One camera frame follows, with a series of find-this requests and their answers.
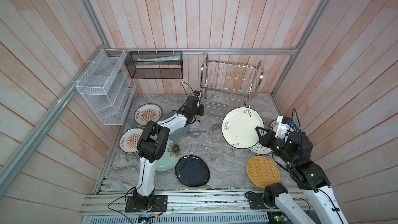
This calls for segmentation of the cream plate with red berries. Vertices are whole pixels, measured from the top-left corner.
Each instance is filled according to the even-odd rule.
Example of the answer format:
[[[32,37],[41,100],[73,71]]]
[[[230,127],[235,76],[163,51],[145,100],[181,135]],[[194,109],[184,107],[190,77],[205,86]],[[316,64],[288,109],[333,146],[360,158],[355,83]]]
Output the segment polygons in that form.
[[[229,145],[247,149],[259,141],[256,127],[264,128],[264,121],[259,113],[249,107],[238,107],[224,117],[221,129]]]

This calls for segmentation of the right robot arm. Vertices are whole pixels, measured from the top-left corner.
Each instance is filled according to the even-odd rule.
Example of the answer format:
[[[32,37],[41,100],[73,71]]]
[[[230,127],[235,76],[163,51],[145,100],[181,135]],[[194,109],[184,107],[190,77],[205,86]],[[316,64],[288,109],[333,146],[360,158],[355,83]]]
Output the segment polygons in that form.
[[[307,196],[321,223],[347,224],[324,170],[311,161],[313,143],[307,135],[302,131],[292,131],[285,140],[265,128],[256,127],[256,132],[260,144],[270,148],[273,154],[286,163],[285,170]],[[263,201],[268,208],[280,209],[294,224],[314,223],[281,183],[266,186]]]

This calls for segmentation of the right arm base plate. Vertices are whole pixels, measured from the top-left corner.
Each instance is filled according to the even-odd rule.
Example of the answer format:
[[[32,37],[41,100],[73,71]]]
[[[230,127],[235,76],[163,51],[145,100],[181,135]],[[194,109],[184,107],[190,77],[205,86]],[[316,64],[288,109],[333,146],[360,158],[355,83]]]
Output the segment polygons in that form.
[[[245,193],[246,199],[249,201],[250,209],[275,209],[275,197],[269,193],[255,193],[248,191]]]

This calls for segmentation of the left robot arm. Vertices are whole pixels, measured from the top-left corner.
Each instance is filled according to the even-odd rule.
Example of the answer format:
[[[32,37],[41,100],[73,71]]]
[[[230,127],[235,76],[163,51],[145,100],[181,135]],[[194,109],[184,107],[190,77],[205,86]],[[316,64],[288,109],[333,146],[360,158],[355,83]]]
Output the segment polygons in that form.
[[[202,92],[194,91],[172,117],[164,121],[149,121],[146,124],[137,144],[140,175],[138,185],[133,191],[136,208],[147,211],[152,207],[155,169],[157,161],[165,153],[169,134],[194,123],[196,117],[203,114]]]

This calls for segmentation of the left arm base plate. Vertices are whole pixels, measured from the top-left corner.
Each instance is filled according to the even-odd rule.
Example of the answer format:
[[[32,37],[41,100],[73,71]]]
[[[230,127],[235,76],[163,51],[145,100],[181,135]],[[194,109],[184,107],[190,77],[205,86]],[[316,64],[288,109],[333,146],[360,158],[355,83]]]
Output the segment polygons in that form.
[[[143,197],[141,195],[127,197],[126,213],[165,212],[167,210],[167,195]]]

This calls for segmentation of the grey-green plate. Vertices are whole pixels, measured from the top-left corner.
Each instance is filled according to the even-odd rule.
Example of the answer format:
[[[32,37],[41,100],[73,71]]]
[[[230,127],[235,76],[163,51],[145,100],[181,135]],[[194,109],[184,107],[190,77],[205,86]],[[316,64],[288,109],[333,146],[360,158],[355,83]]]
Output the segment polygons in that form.
[[[166,113],[164,114],[162,117],[160,117],[159,121],[164,121],[170,117],[172,117],[174,114],[172,112]],[[187,126],[177,129],[176,131],[174,131],[173,133],[169,134],[169,139],[170,140],[176,140],[176,139],[180,139],[183,136],[185,136],[188,131],[190,130],[191,124],[188,124]]]

